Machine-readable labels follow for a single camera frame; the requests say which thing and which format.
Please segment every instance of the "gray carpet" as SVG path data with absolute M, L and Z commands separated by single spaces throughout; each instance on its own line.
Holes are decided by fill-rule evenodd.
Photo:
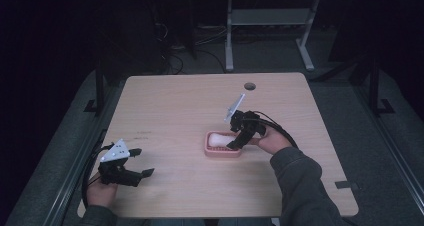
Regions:
M 267 40 L 248 44 L 235 44 L 234 72 L 296 71 L 304 73 L 307 78 L 313 78 L 334 67 L 334 63 L 327 62 L 334 38 L 333 31 L 311 34 L 308 48 L 317 67 L 314 72 L 307 72 L 303 68 L 294 38 L 294 33 L 288 33 L 278 40 L 266 38 Z M 197 49 L 211 52 L 221 62 L 225 62 L 222 41 L 199 45 Z M 222 73 L 218 60 L 208 53 L 198 52 L 197 59 L 193 59 L 185 51 L 179 51 L 175 55 L 184 62 L 181 73 Z M 174 72 L 181 66 L 181 61 L 177 58 L 171 63 L 175 68 Z M 424 225 L 424 217 L 402 181 L 374 118 L 370 116 L 357 93 L 366 85 L 363 88 L 350 86 L 347 83 L 349 72 L 345 71 L 326 83 L 310 84 L 346 176 L 350 182 L 360 187 L 354 191 L 360 211 L 349 220 L 356 225 Z M 56 196 L 63 193 L 63 180 L 70 174 L 69 169 L 78 150 L 81 145 L 94 142 L 101 129 L 107 128 L 121 90 L 122 85 L 108 86 L 108 107 L 100 117 L 94 117 L 93 113 L 83 112 L 88 100 L 95 97 L 94 74 L 87 77 L 10 215 L 7 225 L 42 225 L 46 218 L 49 218 L 50 208 Z M 400 149 L 414 173 L 423 182 L 423 122 L 402 98 L 393 80 L 385 74 L 381 80 L 381 96 L 387 98 L 397 112 L 382 115 L 381 121 L 401 146 Z M 79 186 L 75 187 L 70 197 L 70 204 L 62 205 L 62 208 L 66 209 L 63 225 L 74 225 L 78 222 L 76 208 L 80 202 Z M 119 220 L 119 225 L 141 223 L 140 220 Z

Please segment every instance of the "wooden tabletop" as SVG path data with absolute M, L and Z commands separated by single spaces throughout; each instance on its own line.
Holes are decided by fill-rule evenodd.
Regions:
M 248 91 L 245 83 L 254 83 Z M 300 73 L 140 76 L 127 80 L 104 144 L 124 139 L 143 152 L 128 170 L 155 168 L 138 187 L 119 186 L 112 210 L 121 217 L 277 217 L 281 192 L 271 155 L 245 146 L 238 158 L 204 154 L 209 131 L 230 131 L 227 108 L 245 93 L 241 111 L 261 111 L 289 132 L 323 168 L 322 181 L 344 216 L 358 206 L 305 77 Z M 80 205 L 78 214 L 83 215 Z

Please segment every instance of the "pink basket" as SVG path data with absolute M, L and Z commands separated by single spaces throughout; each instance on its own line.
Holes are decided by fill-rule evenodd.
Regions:
M 233 132 L 208 132 L 205 138 L 205 155 L 212 158 L 237 158 L 241 155 L 241 150 L 231 150 L 227 147 L 211 147 L 209 146 L 209 136 L 217 133 L 224 136 L 237 136 Z

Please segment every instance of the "forearm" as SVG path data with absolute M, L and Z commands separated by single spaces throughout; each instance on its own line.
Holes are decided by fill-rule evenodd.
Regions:
M 281 192 L 281 225 L 341 225 L 337 207 L 328 197 L 318 163 L 289 147 L 271 158 Z
M 114 226 L 117 216 L 108 208 L 102 206 L 89 206 L 84 217 L 77 226 Z

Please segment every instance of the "desk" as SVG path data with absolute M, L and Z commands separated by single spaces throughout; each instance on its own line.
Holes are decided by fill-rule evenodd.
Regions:
M 248 91 L 244 84 L 256 84 Z M 229 131 L 227 108 L 257 110 L 280 123 L 323 167 L 322 181 L 344 216 L 358 206 L 305 77 L 300 73 L 140 76 L 127 80 L 104 144 L 123 138 L 143 152 L 126 168 L 155 168 L 138 187 L 120 186 L 112 210 L 121 217 L 277 217 L 281 192 L 271 155 L 245 146 L 239 158 L 209 158 L 209 131 Z M 84 207 L 80 205 L 79 215 Z

